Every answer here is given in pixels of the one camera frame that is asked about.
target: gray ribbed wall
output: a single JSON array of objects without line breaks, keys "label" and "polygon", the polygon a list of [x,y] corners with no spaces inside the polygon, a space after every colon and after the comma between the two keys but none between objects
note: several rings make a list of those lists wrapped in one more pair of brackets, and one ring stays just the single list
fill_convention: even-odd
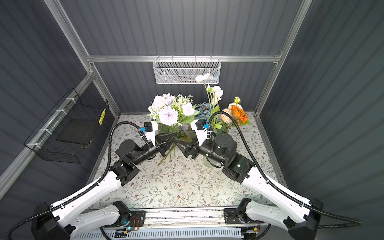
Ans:
[{"label": "gray ribbed wall", "polygon": [[[43,0],[0,1],[0,173],[24,148],[40,121],[86,72]],[[91,84],[84,94],[98,96]],[[0,236],[31,216],[36,205],[52,203],[83,187],[114,117],[108,111],[89,161],[81,164],[34,157],[0,200]],[[13,239],[33,240],[30,224]]]},{"label": "gray ribbed wall", "polygon": [[[148,112],[156,95],[193,95],[194,103],[207,102],[202,84],[157,84],[152,63],[95,63],[121,112]],[[274,63],[222,63],[219,86],[220,106],[228,106],[236,96],[245,110],[255,110]]]},{"label": "gray ribbed wall", "polygon": [[315,1],[261,114],[289,188],[363,222],[319,240],[382,238],[383,9]]},{"label": "gray ribbed wall", "polygon": [[273,55],[300,0],[61,3],[90,55]]},{"label": "gray ribbed wall", "polygon": [[[90,55],[279,54],[300,2],[61,1]],[[254,110],[272,65],[223,63],[221,105],[240,96],[245,109]],[[121,112],[147,112],[155,95],[163,93],[192,94],[195,103],[206,101],[202,85],[156,84],[149,63],[96,66]]]},{"label": "gray ribbed wall", "polygon": [[44,1],[0,1],[0,173],[86,72]]}]

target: flower bud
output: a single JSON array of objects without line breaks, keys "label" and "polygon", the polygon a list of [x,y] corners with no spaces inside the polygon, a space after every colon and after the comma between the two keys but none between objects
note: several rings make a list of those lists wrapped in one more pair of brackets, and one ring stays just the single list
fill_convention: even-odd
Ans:
[{"label": "flower bud", "polygon": [[235,100],[233,102],[239,104],[241,101],[239,97],[235,97]]}]

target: white mesh basket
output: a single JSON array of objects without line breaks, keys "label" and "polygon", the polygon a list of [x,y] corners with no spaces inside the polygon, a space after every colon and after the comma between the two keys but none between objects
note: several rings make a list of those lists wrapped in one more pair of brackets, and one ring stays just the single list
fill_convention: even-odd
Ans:
[{"label": "white mesh basket", "polygon": [[220,59],[212,61],[162,61],[153,60],[153,71],[158,84],[202,84],[196,82],[198,75],[209,73],[205,83],[218,83],[220,76]]}]

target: table surface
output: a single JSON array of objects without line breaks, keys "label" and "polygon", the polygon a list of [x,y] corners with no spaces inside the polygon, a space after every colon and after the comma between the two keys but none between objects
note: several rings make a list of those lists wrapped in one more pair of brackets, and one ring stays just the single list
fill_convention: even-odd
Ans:
[{"label": "table surface", "polygon": [[[120,115],[119,122],[131,121],[138,126],[149,121],[145,114]],[[252,124],[241,126],[242,133],[256,157],[264,173],[276,180],[276,174],[265,150],[255,120],[250,117]],[[232,127],[229,132],[237,141],[237,152],[251,159],[236,130]],[[141,146],[144,144],[139,137],[136,128],[130,125],[119,126],[112,139],[112,163],[119,159],[115,151],[121,142],[133,139]],[[176,147],[175,152],[159,166],[161,155],[145,161],[138,166],[139,174],[125,186],[113,191],[93,205],[90,209],[100,209],[115,201],[123,201],[129,208],[164,208],[164,207],[201,207],[201,206],[233,206],[238,205],[244,198],[253,199],[259,203],[272,204],[263,198],[258,192],[252,191],[242,184],[230,180],[221,169],[206,167],[203,164],[203,156],[199,155],[195,160],[185,158]],[[108,158],[108,149],[98,167],[95,179],[100,177]]]}]

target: white ventilated panel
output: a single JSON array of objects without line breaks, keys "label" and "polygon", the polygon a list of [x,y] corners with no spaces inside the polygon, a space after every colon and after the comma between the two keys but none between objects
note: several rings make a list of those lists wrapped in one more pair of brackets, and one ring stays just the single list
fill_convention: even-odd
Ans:
[{"label": "white ventilated panel", "polygon": [[209,73],[205,83],[219,83],[221,62],[213,61],[162,61],[154,59],[153,71],[158,84],[203,84],[197,82],[198,75]]},{"label": "white ventilated panel", "polygon": [[[169,229],[139,229],[138,231],[130,232],[126,237],[114,238],[116,230],[107,230],[105,233],[111,239],[181,239],[181,238],[201,238],[210,237],[225,237],[233,239],[242,239],[240,228],[235,227],[211,227],[211,228],[169,228]],[[105,239],[100,230],[92,230],[75,239],[101,240]]]}]

